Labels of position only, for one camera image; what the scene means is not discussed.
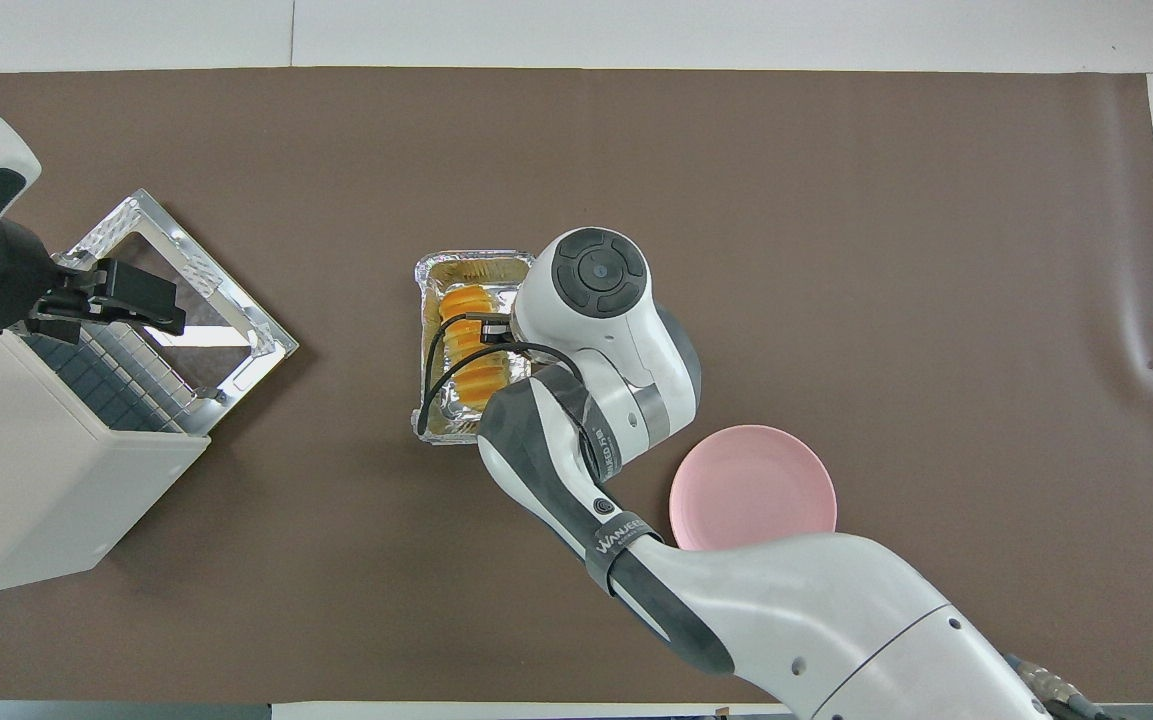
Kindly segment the pink round plate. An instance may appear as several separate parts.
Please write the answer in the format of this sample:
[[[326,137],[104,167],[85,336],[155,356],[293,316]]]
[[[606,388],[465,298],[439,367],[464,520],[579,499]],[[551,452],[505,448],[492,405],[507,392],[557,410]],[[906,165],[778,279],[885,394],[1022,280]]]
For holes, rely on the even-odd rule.
[[[811,447],[767,425],[728,427],[686,453],[669,487],[669,528],[683,550],[717,552],[832,533],[832,479]]]

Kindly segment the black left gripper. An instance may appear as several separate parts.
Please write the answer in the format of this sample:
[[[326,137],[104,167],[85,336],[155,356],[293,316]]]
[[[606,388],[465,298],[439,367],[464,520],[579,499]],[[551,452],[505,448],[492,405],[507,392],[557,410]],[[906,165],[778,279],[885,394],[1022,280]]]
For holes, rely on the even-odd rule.
[[[182,336],[187,313],[178,306],[178,284],[116,258],[95,264],[95,306],[82,290],[67,287],[77,278],[60,267],[36,233],[0,220],[0,333],[27,323],[29,336],[77,345],[81,322],[142,325]],[[37,318],[37,306],[51,318]]]

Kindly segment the aluminium foil baking tray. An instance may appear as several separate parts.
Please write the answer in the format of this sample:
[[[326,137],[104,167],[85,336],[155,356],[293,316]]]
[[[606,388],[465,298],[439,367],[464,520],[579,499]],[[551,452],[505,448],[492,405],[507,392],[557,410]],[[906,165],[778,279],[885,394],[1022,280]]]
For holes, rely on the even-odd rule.
[[[412,414],[413,429],[421,441],[431,445],[470,445],[474,443],[477,421],[483,411],[474,411],[458,400],[452,382],[453,374],[467,363],[499,352],[499,345],[488,346],[465,357],[460,363],[449,366],[445,360],[443,336],[462,318],[480,320],[484,315],[508,315],[515,305],[518,287],[529,273],[534,256],[521,250],[465,250],[434,252],[420,258],[413,269],[413,282],[420,293],[421,316],[421,398]],[[466,284],[480,284],[493,297],[495,313],[466,313],[442,320],[439,305],[443,297]],[[532,372],[530,357],[517,352],[508,354],[508,383],[525,378]]]

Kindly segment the brown table mat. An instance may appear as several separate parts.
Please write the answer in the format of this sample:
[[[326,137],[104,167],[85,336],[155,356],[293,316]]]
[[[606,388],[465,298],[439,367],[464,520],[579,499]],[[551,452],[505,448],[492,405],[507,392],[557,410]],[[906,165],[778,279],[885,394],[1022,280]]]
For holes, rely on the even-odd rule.
[[[0,592],[0,700],[763,702],[678,659],[472,447],[413,436],[413,264],[645,252],[700,438],[824,462],[838,528],[996,646],[1153,702],[1144,78],[282,68],[0,76],[67,250],[137,188],[300,342],[86,573]]]

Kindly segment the glass oven door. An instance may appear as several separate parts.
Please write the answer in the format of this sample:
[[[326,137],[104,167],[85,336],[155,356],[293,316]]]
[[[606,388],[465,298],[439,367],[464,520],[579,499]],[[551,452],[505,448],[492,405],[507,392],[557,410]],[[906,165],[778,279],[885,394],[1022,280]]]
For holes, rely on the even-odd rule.
[[[182,336],[116,323],[99,338],[131,361],[187,436],[208,436],[300,347],[146,190],[133,192],[56,258],[80,270],[116,258],[178,284],[178,306],[187,313]]]

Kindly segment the cream toaster oven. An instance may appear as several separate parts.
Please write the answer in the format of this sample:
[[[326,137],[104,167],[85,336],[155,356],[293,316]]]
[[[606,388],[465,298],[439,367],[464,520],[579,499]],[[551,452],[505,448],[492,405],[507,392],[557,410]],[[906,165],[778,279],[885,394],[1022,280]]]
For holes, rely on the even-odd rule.
[[[111,430],[0,333],[0,591],[93,568],[210,445]]]

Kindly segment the golden ridged bread loaf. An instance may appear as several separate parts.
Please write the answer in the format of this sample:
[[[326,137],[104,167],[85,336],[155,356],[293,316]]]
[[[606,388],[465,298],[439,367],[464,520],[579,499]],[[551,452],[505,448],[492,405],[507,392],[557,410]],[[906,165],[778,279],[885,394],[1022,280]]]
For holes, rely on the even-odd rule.
[[[466,284],[465,287],[452,290],[443,297],[439,305],[442,320],[453,318],[466,313],[495,313],[498,310],[493,297],[480,284]],[[480,320],[462,318],[454,323],[443,336],[445,360],[449,366],[460,363],[465,357],[474,354],[488,345],[481,342],[483,323]],[[458,400],[474,411],[483,411],[498,389],[508,384],[508,354],[506,351],[493,352],[487,357],[467,363],[453,374],[452,382]]]

